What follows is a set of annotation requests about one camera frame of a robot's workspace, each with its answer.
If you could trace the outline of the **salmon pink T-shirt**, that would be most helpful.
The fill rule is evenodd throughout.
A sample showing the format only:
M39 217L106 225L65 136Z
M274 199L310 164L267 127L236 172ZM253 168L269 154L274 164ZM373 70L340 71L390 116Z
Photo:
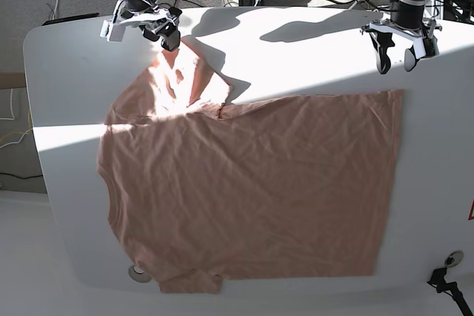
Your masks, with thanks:
M163 293L227 280L365 277L377 264L401 138L400 90L227 104L188 46L113 102L97 155L108 222Z

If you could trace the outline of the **red warning sticker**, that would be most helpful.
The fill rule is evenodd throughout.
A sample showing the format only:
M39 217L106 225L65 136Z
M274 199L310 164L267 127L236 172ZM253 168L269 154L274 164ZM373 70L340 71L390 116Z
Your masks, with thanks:
M469 221L474 220L474 201L472 202L472 205L470 207L470 213L469 213L469 216L468 216L468 220Z

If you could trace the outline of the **right round table grommet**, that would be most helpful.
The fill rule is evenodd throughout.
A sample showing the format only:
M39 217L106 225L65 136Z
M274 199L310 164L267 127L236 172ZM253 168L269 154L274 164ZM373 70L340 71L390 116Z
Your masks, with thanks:
M459 265L464 259L464 252L462 250L456 250L451 252L444 261L446 268L453 268Z

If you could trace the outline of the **round metal table grommet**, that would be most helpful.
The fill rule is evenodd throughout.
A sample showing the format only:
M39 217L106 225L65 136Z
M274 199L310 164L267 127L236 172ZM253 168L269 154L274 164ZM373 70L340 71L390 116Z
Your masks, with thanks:
M142 269L132 265L127 270L129 277L137 283L149 283L152 278Z

